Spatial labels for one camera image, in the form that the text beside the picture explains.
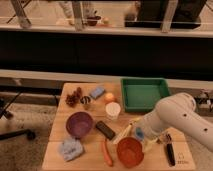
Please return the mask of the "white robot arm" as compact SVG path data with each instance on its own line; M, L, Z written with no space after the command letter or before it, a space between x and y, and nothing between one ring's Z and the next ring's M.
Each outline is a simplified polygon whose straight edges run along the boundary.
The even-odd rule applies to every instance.
M159 100L134 126L140 127L149 140L174 127L213 152L213 123L199 116L195 109L196 101L190 94L177 93Z

